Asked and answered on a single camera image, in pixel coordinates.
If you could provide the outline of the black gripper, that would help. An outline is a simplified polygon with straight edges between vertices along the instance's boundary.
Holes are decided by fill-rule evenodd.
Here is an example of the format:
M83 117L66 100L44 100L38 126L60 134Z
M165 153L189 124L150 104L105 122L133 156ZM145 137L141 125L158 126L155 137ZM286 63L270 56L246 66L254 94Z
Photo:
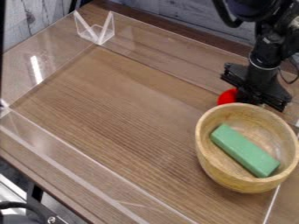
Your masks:
M221 78L238 88L237 102L251 103L265 108L267 105L283 112L293 96L278 80L281 69L262 68L249 63L225 64Z

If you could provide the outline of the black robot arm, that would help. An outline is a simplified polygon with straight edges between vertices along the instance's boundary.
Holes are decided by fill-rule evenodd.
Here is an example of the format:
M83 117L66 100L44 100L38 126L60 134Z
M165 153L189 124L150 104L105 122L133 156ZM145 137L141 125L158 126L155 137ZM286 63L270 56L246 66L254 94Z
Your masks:
M249 55L249 64L225 65L221 78L237 88L237 100L266 104L278 111L293 100L283 83L281 65L291 60L299 80L299 0L211 0L219 17L231 28L246 22L255 24L257 42Z

